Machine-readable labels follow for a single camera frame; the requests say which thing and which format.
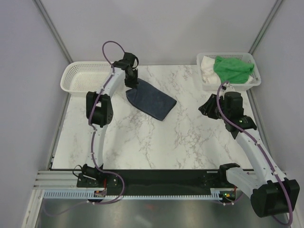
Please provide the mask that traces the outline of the dark blue towel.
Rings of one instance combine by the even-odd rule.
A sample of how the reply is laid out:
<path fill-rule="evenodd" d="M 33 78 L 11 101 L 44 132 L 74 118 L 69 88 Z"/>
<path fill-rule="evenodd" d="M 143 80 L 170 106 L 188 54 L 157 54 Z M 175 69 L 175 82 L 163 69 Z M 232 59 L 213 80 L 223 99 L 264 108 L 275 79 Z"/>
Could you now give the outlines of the dark blue towel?
<path fill-rule="evenodd" d="M 138 79 L 136 88 L 126 91 L 126 98 L 138 110 L 163 121 L 177 101 L 148 82 Z"/>

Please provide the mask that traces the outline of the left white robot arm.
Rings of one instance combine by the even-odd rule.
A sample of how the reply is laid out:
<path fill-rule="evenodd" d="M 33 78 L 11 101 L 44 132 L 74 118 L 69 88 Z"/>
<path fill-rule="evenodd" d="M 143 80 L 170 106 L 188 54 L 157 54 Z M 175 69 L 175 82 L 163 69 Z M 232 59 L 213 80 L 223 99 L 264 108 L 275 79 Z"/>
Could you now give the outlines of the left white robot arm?
<path fill-rule="evenodd" d="M 138 69 L 134 64 L 138 62 L 134 54 L 125 52 L 121 60 L 113 62 L 112 72 L 102 83 L 100 92 L 86 94 L 86 117 L 93 132 L 90 153 L 82 167 L 82 173 L 93 187 L 100 187 L 104 182 L 100 170 L 104 164 L 105 133 L 114 116 L 111 98 L 122 83 L 129 88 L 137 87 Z"/>

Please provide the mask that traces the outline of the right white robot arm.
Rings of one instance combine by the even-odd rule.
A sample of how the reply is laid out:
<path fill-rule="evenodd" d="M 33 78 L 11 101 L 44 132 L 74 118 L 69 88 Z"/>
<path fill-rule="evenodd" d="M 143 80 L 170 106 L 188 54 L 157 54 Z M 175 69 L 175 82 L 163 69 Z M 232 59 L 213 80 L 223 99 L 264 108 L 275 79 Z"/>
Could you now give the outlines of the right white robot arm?
<path fill-rule="evenodd" d="M 253 119 L 244 115 L 243 98 L 239 92 L 212 94 L 199 111 L 208 118 L 221 119 L 226 130 L 240 145 L 250 161 L 255 178 L 236 163 L 223 164 L 217 175 L 218 184 L 238 187 L 250 198 L 254 212 L 260 217 L 282 213 L 292 214 L 300 191 L 296 180 L 290 180 L 279 169 L 264 146 Z"/>

